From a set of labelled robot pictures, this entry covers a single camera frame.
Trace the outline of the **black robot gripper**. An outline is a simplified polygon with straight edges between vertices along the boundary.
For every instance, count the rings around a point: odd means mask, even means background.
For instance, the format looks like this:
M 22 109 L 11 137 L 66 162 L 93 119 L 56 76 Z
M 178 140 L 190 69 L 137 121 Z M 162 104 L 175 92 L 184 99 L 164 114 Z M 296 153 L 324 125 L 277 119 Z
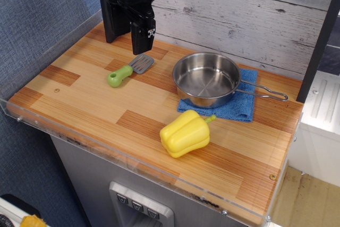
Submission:
M 134 55 L 152 49 L 156 33 L 155 14 L 152 9 L 153 1 L 107 0 L 109 24 L 113 37 L 131 32 Z

